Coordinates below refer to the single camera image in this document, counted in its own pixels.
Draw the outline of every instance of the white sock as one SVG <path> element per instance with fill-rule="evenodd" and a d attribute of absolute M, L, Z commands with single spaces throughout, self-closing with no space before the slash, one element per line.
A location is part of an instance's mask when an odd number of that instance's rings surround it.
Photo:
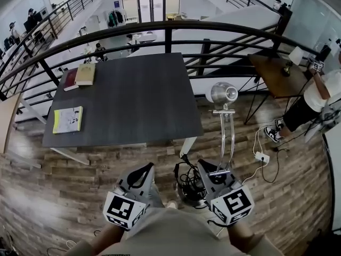
<path fill-rule="evenodd" d="M 279 132 L 276 133 L 276 136 L 275 136 L 275 137 L 276 137 L 277 139 L 282 138 L 282 137 L 280 136 Z"/>

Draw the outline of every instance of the door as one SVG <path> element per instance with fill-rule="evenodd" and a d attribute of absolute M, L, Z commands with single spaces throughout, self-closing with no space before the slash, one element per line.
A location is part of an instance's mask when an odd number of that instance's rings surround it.
<path fill-rule="evenodd" d="M 164 0 L 140 0 L 141 23 L 164 20 Z"/>

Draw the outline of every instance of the black and white sneaker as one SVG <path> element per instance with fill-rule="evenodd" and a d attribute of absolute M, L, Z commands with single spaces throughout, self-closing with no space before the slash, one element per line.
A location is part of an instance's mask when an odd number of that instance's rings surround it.
<path fill-rule="evenodd" d="M 282 123 L 280 119 L 276 119 L 275 123 L 276 123 L 277 131 L 281 131 L 284 128 L 284 124 Z"/>
<path fill-rule="evenodd" d="M 279 142 L 279 139 L 276 138 L 277 131 L 275 131 L 274 129 L 271 129 L 269 127 L 265 127 L 264 132 L 269 138 L 272 139 L 273 142 L 275 142 L 275 143 Z"/>

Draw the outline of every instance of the white lampshade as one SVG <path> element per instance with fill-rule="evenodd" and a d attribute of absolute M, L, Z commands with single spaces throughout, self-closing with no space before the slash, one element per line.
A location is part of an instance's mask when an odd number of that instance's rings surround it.
<path fill-rule="evenodd" d="M 303 50 L 298 46 L 289 54 L 289 59 L 295 64 L 299 65 L 303 58 Z"/>

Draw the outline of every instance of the sleeve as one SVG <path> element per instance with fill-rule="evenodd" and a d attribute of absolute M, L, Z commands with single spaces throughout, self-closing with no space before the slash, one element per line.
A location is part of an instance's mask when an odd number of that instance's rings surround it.
<path fill-rule="evenodd" d="M 341 72 L 331 74 L 325 81 L 325 86 L 329 92 L 330 97 L 333 97 L 341 92 Z"/>
<path fill-rule="evenodd" d="M 86 241 L 80 241 L 71 248 L 64 256 L 94 256 L 95 252 L 92 246 Z"/>
<path fill-rule="evenodd" d="M 264 235 L 259 242 L 248 252 L 250 256 L 283 256 L 280 252 Z"/>

